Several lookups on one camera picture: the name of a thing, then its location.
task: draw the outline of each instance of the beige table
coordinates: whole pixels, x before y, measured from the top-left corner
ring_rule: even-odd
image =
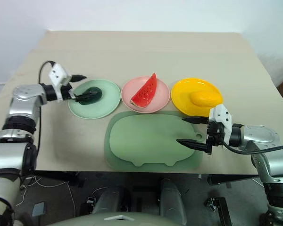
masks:
[[[46,60],[61,63],[88,79],[109,79],[120,88],[130,78],[153,72],[169,88],[196,77],[216,85],[233,122],[266,125],[283,143],[283,99],[246,41],[235,33],[47,32],[0,93],[0,129],[15,86],[34,84]],[[49,83],[46,70],[42,81]],[[107,125],[123,103],[98,120],[75,117],[67,102],[43,106],[38,170],[113,171],[104,159]],[[175,110],[172,101],[164,110]],[[187,173],[256,174],[250,156],[214,147],[199,168]]]

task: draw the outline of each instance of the gray carpet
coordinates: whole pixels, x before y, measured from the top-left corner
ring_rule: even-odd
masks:
[[[232,188],[227,188],[225,184],[210,186],[205,175],[198,179],[198,175],[189,174],[84,172],[80,177],[86,179],[83,188],[70,187],[77,215],[81,203],[85,203],[87,197],[97,188],[123,185],[132,191],[137,186],[156,186],[162,178],[171,179],[181,192],[188,226],[221,225],[218,213],[204,206],[204,201],[211,196],[226,198],[234,226],[256,226],[259,215],[267,210],[264,189],[250,179],[232,182]],[[44,178],[40,183],[51,186],[60,182]],[[23,192],[24,190],[20,192],[17,203],[21,202]],[[136,210],[138,197],[142,197],[143,212],[158,214],[155,192],[132,192],[132,210]],[[47,213],[40,217],[40,222],[33,218],[34,225],[44,226],[74,217],[74,208],[66,184],[54,188],[44,188],[37,184],[28,187],[24,202],[16,207],[16,217],[24,213],[31,216],[34,204],[42,201],[46,202]]]

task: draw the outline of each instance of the black cable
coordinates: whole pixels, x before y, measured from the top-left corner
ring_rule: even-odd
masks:
[[[282,150],[283,149],[283,145],[282,146],[278,146],[278,147],[271,147],[271,148],[266,148],[266,149],[262,149],[259,151],[253,151],[253,152],[247,152],[247,151],[240,151],[237,150],[235,148],[230,147],[224,140],[222,141],[222,144],[231,152],[235,152],[237,154],[261,154],[261,153],[266,153],[266,152],[273,152],[273,151],[277,151],[277,150]]]
[[[51,64],[51,67],[54,66],[55,62],[54,61],[51,61],[51,60],[48,60],[48,61],[45,61],[40,69],[39,69],[39,76],[38,76],[38,83],[40,84],[41,83],[41,75],[42,75],[42,70],[43,70],[43,67],[50,63]],[[38,147],[37,147],[37,154],[39,154],[39,150],[40,150],[40,144],[41,144],[41,124],[42,124],[42,111],[41,111],[41,107],[39,107],[39,140],[38,140]]]

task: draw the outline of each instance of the toy watermelon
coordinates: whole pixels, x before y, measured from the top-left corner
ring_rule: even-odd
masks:
[[[156,85],[156,74],[153,73],[146,83],[131,98],[130,103],[137,107],[148,106],[155,95]]]

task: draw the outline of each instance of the pink plate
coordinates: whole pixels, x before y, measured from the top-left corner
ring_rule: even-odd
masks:
[[[170,90],[168,86],[160,79],[157,79],[156,93],[151,103],[145,108],[136,107],[130,103],[130,99],[146,83],[150,76],[143,76],[131,79],[122,88],[122,101],[131,110],[139,113],[153,113],[167,105],[170,99]]]

